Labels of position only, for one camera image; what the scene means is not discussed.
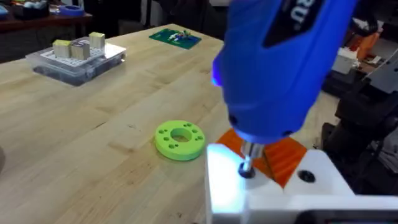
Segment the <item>white orange left gripper left finger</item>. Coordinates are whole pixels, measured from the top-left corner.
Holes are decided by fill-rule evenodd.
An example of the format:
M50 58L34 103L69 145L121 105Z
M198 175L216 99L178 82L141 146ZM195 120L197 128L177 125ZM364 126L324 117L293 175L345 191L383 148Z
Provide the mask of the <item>white orange left gripper left finger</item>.
M281 196L282 187L269 177L271 169L264 151L253 160L254 176L239 173L245 158L241 153L243 140L229 129L217 143L206 148L206 222L248 223L254 199Z

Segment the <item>white orange left gripper right finger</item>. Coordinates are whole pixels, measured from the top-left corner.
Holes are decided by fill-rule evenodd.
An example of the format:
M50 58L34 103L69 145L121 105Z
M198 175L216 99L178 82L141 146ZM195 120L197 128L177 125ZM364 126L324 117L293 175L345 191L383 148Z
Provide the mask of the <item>white orange left gripper right finger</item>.
M292 138L267 145L270 176L289 195L353 196L354 192L325 152Z

